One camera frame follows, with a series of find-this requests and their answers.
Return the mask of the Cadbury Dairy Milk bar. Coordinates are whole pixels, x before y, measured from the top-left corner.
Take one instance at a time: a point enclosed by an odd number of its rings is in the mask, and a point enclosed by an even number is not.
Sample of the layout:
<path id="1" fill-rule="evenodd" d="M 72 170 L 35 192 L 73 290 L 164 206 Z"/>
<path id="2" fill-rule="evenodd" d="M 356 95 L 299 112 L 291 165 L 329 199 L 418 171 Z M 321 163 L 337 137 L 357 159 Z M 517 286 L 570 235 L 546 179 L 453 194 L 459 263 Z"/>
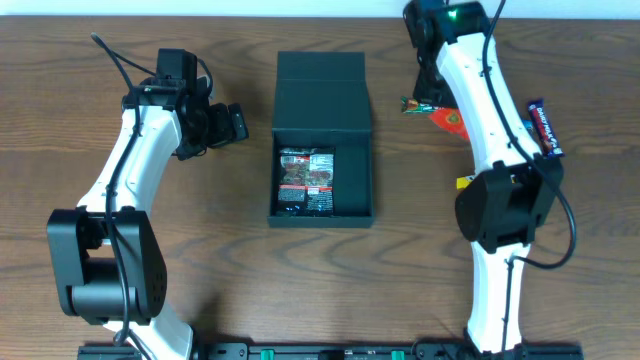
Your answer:
<path id="1" fill-rule="evenodd" d="M 546 116 L 544 101 L 537 99 L 529 102 L 527 110 L 541 142 L 543 154 L 552 158 L 563 157 L 565 153 L 559 144 L 550 120 Z"/>

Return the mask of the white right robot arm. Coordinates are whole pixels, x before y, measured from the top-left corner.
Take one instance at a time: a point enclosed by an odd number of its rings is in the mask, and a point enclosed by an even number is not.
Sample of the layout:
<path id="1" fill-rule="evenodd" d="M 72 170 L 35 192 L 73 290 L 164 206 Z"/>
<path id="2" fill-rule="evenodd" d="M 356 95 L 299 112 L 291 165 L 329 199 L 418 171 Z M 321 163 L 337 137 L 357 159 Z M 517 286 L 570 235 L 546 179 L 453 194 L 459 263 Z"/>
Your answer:
<path id="1" fill-rule="evenodd" d="M 455 200 L 474 263 L 466 336 L 480 358 L 522 358 L 522 273 L 554 201 L 552 188 L 563 177 L 562 165 L 543 155 L 522 123 L 479 2 L 411 1 L 403 18 L 420 66 L 415 97 L 457 109 L 473 154 L 473 178 Z"/>

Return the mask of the red snack packet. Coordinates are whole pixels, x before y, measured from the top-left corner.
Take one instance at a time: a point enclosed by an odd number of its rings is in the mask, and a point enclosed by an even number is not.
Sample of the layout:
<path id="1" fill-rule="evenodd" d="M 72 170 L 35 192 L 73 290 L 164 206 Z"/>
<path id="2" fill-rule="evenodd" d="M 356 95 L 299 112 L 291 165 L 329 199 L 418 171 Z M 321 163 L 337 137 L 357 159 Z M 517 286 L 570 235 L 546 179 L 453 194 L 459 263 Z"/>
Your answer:
<path id="1" fill-rule="evenodd" d="M 469 141 L 466 126 L 458 109 L 437 108 L 429 115 L 429 118 L 439 128 Z"/>

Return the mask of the yellow sunflower seed packet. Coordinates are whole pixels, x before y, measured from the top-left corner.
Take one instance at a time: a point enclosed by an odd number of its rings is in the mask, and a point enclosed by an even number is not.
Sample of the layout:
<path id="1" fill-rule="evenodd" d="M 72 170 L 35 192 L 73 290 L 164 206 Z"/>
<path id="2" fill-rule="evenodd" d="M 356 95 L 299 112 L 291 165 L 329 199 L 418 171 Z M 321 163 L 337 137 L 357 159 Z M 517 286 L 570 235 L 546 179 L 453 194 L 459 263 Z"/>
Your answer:
<path id="1" fill-rule="evenodd" d="M 473 175 L 457 178 L 456 179 L 456 189 L 457 190 L 464 190 L 466 187 L 468 187 L 473 182 L 474 179 L 475 179 L 475 177 Z"/>

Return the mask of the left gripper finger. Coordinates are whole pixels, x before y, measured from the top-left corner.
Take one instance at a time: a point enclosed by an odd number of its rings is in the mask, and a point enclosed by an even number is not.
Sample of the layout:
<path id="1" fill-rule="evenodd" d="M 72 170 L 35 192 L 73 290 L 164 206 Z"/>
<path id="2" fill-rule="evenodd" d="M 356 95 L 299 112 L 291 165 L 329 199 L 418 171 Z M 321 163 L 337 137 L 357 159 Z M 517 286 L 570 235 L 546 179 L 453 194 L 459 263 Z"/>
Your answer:
<path id="1" fill-rule="evenodd" d="M 245 117 L 238 103 L 228 105 L 228 110 L 233 127 L 233 142 L 243 141 L 249 138 L 249 130 L 246 125 Z"/>
<path id="2" fill-rule="evenodd" d="M 223 103 L 211 105 L 207 110 L 209 117 L 207 146 L 224 146 L 231 140 L 231 119 L 228 107 Z"/>

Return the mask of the black rectangular box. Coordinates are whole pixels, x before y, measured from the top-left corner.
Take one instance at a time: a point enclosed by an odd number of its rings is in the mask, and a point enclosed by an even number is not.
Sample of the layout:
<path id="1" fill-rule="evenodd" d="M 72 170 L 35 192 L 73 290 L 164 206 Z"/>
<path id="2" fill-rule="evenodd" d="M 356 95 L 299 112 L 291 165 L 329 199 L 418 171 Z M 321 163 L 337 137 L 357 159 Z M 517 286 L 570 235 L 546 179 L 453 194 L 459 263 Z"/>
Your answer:
<path id="1" fill-rule="evenodd" d="M 374 222 L 372 114 L 361 52 L 281 51 L 272 123 L 272 228 L 369 228 Z M 334 148 L 334 213 L 277 216 L 282 148 Z"/>

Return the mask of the green red KitKat bar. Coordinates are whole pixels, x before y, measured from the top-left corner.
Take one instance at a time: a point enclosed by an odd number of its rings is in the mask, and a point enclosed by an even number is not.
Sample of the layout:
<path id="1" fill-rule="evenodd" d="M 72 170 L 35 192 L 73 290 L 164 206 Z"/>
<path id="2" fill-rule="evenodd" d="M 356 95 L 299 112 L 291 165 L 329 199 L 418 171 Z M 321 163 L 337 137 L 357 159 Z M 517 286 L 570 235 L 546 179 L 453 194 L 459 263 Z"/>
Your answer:
<path id="1" fill-rule="evenodd" d="M 404 114 L 432 114 L 438 110 L 437 106 L 421 103 L 413 98 L 401 98 L 401 112 Z"/>

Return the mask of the black dried fruit packet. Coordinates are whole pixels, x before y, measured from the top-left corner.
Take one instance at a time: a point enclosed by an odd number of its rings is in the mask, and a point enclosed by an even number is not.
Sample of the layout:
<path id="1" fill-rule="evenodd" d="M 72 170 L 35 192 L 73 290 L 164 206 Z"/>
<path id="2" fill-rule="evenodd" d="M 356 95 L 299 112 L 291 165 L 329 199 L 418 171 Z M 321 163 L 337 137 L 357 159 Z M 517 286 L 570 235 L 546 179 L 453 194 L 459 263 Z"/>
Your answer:
<path id="1" fill-rule="evenodd" d="M 334 213 L 334 148 L 282 148 L 276 215 L 329 217 Z"/>

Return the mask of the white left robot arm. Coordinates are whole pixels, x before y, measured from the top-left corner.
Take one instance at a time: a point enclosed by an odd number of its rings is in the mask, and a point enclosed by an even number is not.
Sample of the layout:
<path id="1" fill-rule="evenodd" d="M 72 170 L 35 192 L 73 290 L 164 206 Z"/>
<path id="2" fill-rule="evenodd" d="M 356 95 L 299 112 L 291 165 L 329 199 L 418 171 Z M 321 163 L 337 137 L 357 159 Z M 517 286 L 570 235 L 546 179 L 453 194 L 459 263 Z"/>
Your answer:
<path id="1" fill-rule="evenodd" d="M 46 226 L 62 312 L 114 334 L 112 351 L 203 359 L 195 330 L 167 303 L 167 267 L 151 225 L 167 163 L 246 139 L 241 109 L 212 104 L 212 81 L 148 78 L 122 101 L 122 123 L 99 177 Z"/>

